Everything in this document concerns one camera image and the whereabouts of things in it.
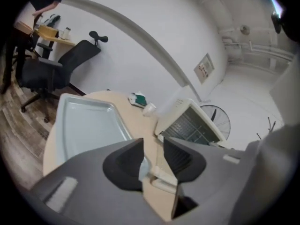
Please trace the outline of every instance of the wooden desk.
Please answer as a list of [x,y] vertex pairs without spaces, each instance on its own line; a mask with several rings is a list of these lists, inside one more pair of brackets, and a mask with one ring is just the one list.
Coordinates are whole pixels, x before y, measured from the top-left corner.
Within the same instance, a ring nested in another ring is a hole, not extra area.
[[[154,172],[158,147],[160,146],[156,136],[154,135],[154,128],[158,118],[144,117],[142,115],[141,108],[132,106],[128,102],[127,97],[118,92],[100,91],[85,95],[85,97],[110,102],[116,106],[131,136],[133,138],[144,138],[144,152],[148,160],[151,162],[151,171]],[[55,137],[54,125],[48,136],[44,152],[44,176],[57,167]],[[165,192],[152,186],[149,178],[145,178],[143,180],[142,186],[143,196],[148,204],[164,221],[170,221],[175,201],[175,194]]]
[[57,42],[57,43],[67,44],[67,45],[70,45],[70,46],[75,46],[75,43],[72,43],[70,40],[64,40],[64,39],[61,39],[60,37],[50,37],[50,36],[47,36],[46,34],[40,32],[38,30],[35,30],[35,32],[44,40],[47,40],[47,41],[50,41],[50,42]]

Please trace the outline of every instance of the gray tray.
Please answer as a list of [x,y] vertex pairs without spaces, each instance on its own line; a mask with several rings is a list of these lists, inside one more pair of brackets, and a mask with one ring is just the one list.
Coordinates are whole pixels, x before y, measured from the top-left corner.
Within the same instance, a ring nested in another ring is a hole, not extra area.
[[59,165],[92,149],[132,139],[111,103],[63,94],[56,116]]

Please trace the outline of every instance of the shoe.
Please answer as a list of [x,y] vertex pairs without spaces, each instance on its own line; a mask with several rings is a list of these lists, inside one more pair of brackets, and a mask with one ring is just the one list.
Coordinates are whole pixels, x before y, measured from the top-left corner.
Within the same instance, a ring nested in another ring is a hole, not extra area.
[[6,92],[6,90],[9,88],[10,83],[4,83],[0,86],[0,93],[4,94]]

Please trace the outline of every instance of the chair base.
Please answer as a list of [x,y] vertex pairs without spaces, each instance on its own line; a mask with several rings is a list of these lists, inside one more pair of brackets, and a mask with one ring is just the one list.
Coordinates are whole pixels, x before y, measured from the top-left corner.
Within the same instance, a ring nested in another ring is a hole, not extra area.
[[49,122],[49,113],[48,113],[48,109],[47,109],[47,103],[46,100],[52,98],[52,99],[56,99],[59,100],[60,97],[48,92],[47,90],[39,90],[37,91],[37,94],[35,96],[33,96],[32,98],[30,98],[29,100],[27,100],[24,104],[21,105],[21,112],[26,112],[26,107],[32,103],[34,103],[35,101],[42,99],[44,101],[44,105],[43,105],[43,109],[44,109],[44,122],[48,123]]

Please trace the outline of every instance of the chair armrest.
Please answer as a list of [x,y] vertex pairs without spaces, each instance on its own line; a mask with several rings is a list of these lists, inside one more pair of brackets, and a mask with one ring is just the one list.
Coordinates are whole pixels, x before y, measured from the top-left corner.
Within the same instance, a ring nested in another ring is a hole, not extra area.
[[41,47],[43,49],[46,49],[48,51],[53,51],[53,48],[51,48],[51,47],[49,47],[49,46],[47,46],[45,44],[42,44],[42,43],[37,43],[37,46],[39,46],[39,47]]
[[51,68],[62,68],[62,64],[59,62],[51,61],[45,58],[38,58],[40,63],[43,63]]

